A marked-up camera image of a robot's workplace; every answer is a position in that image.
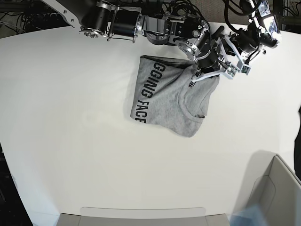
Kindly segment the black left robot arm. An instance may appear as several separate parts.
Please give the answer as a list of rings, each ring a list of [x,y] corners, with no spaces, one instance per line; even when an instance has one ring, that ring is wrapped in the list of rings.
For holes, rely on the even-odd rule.
[[[249,64],[263,51],[264,47],[277,47],[282,40],[282,35],[266,0],[241,0],[237,6],[240,12],[230,5],[232,2],[231,0],[224,1],[224,19],[226,25],[234,32],[230,35],[230,41],[239,54],[248,54],[244,63]],[[236,29],[229,21],[229,11],[238,16],[248,17],[247,29]]]

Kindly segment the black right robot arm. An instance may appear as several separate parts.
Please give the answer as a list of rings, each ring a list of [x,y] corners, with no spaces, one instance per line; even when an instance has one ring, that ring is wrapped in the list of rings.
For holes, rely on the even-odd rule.
[[[198,13],[166,15],[162,1],[46,0],[65,21],[91,38],[105,37],[135,42],[145,37],[154,45],[177,46],[197,69],[196,81],[216,75],[229,76],[225,53],[213,47],[210,25]]]

